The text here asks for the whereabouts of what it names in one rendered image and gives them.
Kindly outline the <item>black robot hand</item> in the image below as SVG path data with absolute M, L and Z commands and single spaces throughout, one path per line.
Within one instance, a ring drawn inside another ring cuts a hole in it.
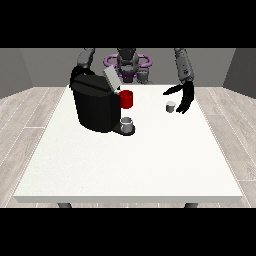
M 181 91 L 183 93 L 181 103 L 176 109 L 178 113 L 185 114 L 190 108 L 191 103 L 194 101 L 194 84 L 192 81 L 186 81 L 183 84 L 175 85 L 174 87 L 168 88 L 164 95 L 174 94 Z
M 73 68 L 71 72 L 70 85 L 72 85 L 73 83 L 85 85 L 91 81 L 93 76 L 95 76 L 95 73 L 89 68 L 76 66 Z

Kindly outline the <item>small grey cup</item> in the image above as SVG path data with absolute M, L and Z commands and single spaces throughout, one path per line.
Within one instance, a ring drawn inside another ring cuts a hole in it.
M 120 120 L 120 124 L 121 124 L 121 131 L 124 133 L 129 133 L 133 129 L 133 121 L 130 117 L 123 117 Z

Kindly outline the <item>black coffee machine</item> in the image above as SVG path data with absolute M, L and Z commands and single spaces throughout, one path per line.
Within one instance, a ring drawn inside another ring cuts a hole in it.
M 79 122 L 85 128 L 101 133 L 116 132 L 123 136 L 135 133 L 135 126 L 129 133 L 121 131 L 120 92 L 111 90 L 104 76 L 95 75 L 87 84 L 73 83 L 73 92 Z

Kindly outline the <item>pale grey machine lid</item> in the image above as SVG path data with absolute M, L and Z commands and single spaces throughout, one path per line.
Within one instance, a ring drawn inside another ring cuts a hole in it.
M 111 89 L 116 91 L 120 85 L 122 84 L 121 80 L 119 79 L 116 70 L 113 66 L 109 66 L 103 70 L 103 75 L 107 79 Z

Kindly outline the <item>red pod holder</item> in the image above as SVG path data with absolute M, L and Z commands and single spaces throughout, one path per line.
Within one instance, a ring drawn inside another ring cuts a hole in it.
M 129 109 L 133 106 L 133 92 L 130 90 L 122 90 L 119 93 L 120 107 L 123 109 Z

